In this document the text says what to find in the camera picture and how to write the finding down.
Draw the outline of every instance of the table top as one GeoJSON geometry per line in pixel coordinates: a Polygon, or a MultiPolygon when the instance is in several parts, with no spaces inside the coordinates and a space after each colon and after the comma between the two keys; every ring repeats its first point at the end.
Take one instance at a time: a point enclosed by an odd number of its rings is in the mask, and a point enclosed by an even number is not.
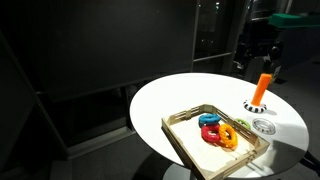
{"type": "Polygon", "coordinates": [[[183,73],[159,78],[141,88],[130,106],[130,117],[139,136],[155,151],[183,165],[161,129],[161,118],[204,103],[212,104],[233,118],[250,124],[255,118],[271,121],[276,133],[266,135],[252,131],[270,142],[265,154],[229,177],[263,177],[278,174],[296,165],[309,145],[309,133],[301,116],[287,102],[266,91],[262,103],[268,110],[252,113],[243,102],[252,99],[256,85],[236,78],[206,74],[183,73]]]}

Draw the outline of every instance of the orange cylinder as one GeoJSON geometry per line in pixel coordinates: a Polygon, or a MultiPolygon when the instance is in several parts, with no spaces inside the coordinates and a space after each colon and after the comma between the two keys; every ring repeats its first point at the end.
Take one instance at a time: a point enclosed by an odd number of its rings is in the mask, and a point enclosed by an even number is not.
{"type": "Polygon", "coordinates": [[[260,106],[261,99],[271,81],[271,78],[271,74],[261,74],[256,92],[254,93],[253,99],[251,101],[252,105],[260,106]]]}

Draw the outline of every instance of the wooden tray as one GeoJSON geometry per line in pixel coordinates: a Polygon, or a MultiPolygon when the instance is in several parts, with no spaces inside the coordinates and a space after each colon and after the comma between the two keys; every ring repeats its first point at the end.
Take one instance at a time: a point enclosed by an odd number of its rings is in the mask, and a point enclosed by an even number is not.
{"type": "Polygon", "coordinates": [[[184,165],[198,180],[224,179],[261,156],[269,146],[269,142],[208,104],[162,118],[162,130],[184,165]],[[220,124],[227,123],[236,130],[238,147],[235,150],[209,144],[202,139],[198,117],[203,113],[218,114],[220,124]]]}

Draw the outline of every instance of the white round table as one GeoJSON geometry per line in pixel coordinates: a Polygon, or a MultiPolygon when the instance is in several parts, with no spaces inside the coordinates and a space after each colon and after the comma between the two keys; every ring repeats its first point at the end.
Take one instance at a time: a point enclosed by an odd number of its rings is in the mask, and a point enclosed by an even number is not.
{"type": "MultiPolygon", "coordinates": [[[[268,108],[266,112],[257,114],[246,110],[243,102],[253,97],[255,89],[254,84],[222,75],[184,73],[166,76],[150,82],[137,92],[131,102],[130,117],[139,136],[151,148],[182,166],[182,161],[161,129],[162,117],[207,103],[250,124],[255,118],[267,119],[275,125],[275,134],[266,135],[252,128],[270,142],[267,152],[229,177],[269,176],[290,169],[303,158],[309,145],[309,133],[301,116],[268,90],[262,98],[262,103],[268,108]]],[[[174,165],[168,171],[174,172],[172,168],[177,167],[180,166],[174,165]]]]}

